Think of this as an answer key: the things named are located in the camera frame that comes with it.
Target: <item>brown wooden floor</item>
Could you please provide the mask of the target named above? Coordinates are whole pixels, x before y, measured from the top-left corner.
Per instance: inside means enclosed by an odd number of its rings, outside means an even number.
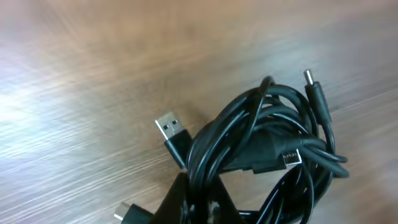
[[[179,172],[156,118],[194,134],[266,75],[303,90],[305,68],[351,172],[312,223],[398,223],[398,1],[0,1],[0,223],[156,211]],[[223,179],[257,209],[282,174]]]

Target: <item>wood grain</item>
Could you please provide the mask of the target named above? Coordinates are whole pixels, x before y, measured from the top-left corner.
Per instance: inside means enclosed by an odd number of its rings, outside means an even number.
[[[0,1],[0,223],[117,223],[179,172],[154,120],[192,134],[266,75],[312,68],[350,179],[312,223],[398,223],[395,0]],[[283,172],[222,176],[258,209]]]

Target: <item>usb-a connector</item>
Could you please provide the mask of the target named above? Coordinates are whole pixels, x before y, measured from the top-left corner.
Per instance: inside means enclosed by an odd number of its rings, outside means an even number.
[[[180,120],[173,112],[163,115],[155,120],[155,123],[166,139],[164,144],[178,166],[181,169],[186,169],[185,161],[192,143],[191,135],[182,127]]]

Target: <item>cable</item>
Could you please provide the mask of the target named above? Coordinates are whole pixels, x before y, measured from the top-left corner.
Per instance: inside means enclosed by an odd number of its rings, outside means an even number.
[[[266,77],[260,87],[235,98],[194,137],[186,162],[191,195],[201,195],[216,175],[229,171],[226,167],[233,161],[259,156],[249,155],[248,151],[266,150],[278,156],[298,149],[302,163],[289,170],[274,187],[258,211],[256,223],[308,223],[333,176],[344,178],[349,174],[339,165],[346,158],[335,155],[331,118],[322,88],[319,82],[313,82],[309,70],[304,73],[308,99]],[[295,110],[284,105],[280,97],[289,100]],[[319,138],[318,125],[326,141]],[[250,148],[254,139],[261,138],[260,134],[269,136],[267,141],[272,144],[267,149]]]

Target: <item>usb cable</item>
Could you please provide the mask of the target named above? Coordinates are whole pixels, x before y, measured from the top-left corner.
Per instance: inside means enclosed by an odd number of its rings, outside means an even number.
[[[304,71],[307,98],[265,77],[260,87],[235,98],[192,139],[173,113],[156,124],[165,145],[189,175],[190,203],[203,200],[216,175],[236,169],[255,174],[296,165],[277,183],[258,211],[245,211],[253,223],[308,223],[334,177],[346,178],[335,154],[326,98],[310,70]],[[289,100],[294,109],[281,102]],[[326,141],[319,138],[318,127]]]

